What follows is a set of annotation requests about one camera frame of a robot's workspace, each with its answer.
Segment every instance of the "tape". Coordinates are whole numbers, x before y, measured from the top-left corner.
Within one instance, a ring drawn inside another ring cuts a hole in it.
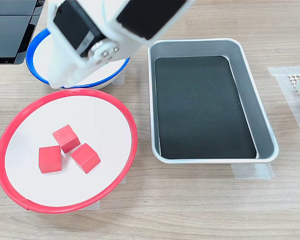
[[[125,184],[127,182],[127,178],[124,177],[119,184]],[[86,206],[78,211],[90,211],[90,210],[99,210],[100,209],[100,200],[91,204],[90,206]]]
[[[300,98],[295,91],[294,85],[289,79],[289,76],[300,75],[300,66],[268,67],[268,71],[278,82],[300,128]]]
[[[97,201],[94,204],[79,209],[78,211],[89,211],[89,210],[99,210],[99,209],[100,209],[100,201]]]
[[[271,163],[233,163],[235,179],[271,179],[275,177]]]
[[[118,77],[113,80],[113,85],[123,85],[125,84],[125,78],[126,78],[126,68],[124,68],[121,73],[118,75]]]

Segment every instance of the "wooden table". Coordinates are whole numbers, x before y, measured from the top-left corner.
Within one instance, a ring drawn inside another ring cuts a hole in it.
[[[37,34],[46,27],[47,8]],[[26,211],[0,187],[0,240],[300,240],[300,129],[267,67],[300,66],[300,0],[198,0],[163,39],[238,40],[280,146],[271,180],[238,180],[230,165],[164,165],[150,148],[146,48],[126,68],[120,99],[139,145],[126,184],[100,210],[46,215]],[[27,65],[0,65],[0,137],[24,107],[53,90]]]

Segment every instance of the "white bowl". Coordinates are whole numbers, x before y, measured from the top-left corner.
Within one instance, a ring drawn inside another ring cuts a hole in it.
[[[25,60],[30,72],[41,82],[47,81],[49,63],[52,58],[53,38],[46,28],[41,31],[30,43]],[[101,89],[112,83],[123,74],[129,58],[109,62],[87,78],[76,84],[73,88]]]
[[[62,170],[41,173],[39,148],[56,146],[52,133],[70,125],[81,144],[89,144],[101,162],[88,174],[70,154]],[[0,184],[27,210],[66,213],[106,196],[125,177],[137,151],[137,127],[115,97],[94,89],[67,89],[49,94],[22,110],[0,139]]]

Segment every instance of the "wooden block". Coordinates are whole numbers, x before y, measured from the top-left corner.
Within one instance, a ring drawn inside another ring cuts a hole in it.
[[[67,153],[80,145],[79,138],[69,125],[60,128],[52,133],[52,135],[64,153]]]
[[[98,154],[86,143],[75,150],[71,157],[86,174],[100,163]]]
[[[62,155],[60,146],[39,148],[39,168],[43,174],[62,170]]]

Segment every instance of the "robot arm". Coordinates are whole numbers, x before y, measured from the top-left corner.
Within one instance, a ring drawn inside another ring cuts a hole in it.
[[[73,87],[108,62],[151,46],[193,0],[51,0],[52,88]]]

